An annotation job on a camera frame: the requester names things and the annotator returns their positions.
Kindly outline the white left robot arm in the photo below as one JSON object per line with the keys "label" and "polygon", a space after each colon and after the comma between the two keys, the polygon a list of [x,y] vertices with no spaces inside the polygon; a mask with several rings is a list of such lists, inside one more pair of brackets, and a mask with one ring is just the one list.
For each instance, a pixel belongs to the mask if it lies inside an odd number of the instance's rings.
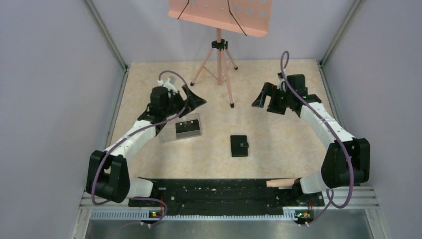
{"label": "white left robot arm", "polygon": [[152,89],[146,110],[137,118],[133,127],[104,150],[95,150],[89,158],[85,191],[105,202],[123,202],[126,198],[140,197],[148,206],[159,201],[159,192],[153,182],[129,174],[129,163],[141,148],[155,138],[167,122],[192,112],[206,100],[194,94],[187,85],[182,86],[187,95],[182,98],[174,87],[157,86]]}

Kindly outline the black leather card holder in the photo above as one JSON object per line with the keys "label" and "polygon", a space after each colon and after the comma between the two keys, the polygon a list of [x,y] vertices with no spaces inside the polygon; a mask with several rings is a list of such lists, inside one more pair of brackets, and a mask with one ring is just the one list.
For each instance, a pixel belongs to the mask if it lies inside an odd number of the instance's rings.
{"label": "black leather card holder", "polygon": [[230,148],[232,157],[248,157],[248,137],[246,135],[231,135]]}

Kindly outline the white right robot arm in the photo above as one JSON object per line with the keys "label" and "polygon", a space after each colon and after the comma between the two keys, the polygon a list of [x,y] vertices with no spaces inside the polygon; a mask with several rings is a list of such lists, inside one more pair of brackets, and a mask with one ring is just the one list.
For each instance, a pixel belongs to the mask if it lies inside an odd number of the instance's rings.
{"label": "white right robot arm", "polygon": [[278,73],[278,77],[280,83],[277,85],[264,83],[251,105],[262,108],[266,98],[270,97],[268,112],[283,115],[286,109],[291,109],[309,124],[326,148],[321,169],[294,181],[293,201],[305,205],[312,199],[312,193],[349,186],[351,173],[355,185],[367,182],[370,176],[369,141],[347,132],[328,113],[318,95],[308,94],[303,74],[289,75],[284,79]]}

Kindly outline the clear acrylic tray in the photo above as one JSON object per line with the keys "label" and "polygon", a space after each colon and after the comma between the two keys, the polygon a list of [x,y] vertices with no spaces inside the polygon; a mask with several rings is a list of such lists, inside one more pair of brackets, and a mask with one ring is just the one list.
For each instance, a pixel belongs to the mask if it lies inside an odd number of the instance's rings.
{"label": "clear acrylic tray", "polygon": [[199,113],[188,114],[181,118],[167,123],[158,138],[161,142],[171,142],[192,137],[198,137],[203,134],[201,118]]}

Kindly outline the pink toy microphone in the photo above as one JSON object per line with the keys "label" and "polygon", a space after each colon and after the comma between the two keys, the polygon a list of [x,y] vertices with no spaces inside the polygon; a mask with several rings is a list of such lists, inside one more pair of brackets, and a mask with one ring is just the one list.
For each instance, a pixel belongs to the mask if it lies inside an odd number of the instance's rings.
{"label": "pink toy microphone", "polygon": [[291,188],[296,178],[282,178],[282,179],[271,179],[266,181],[266,186],[271,188]]}

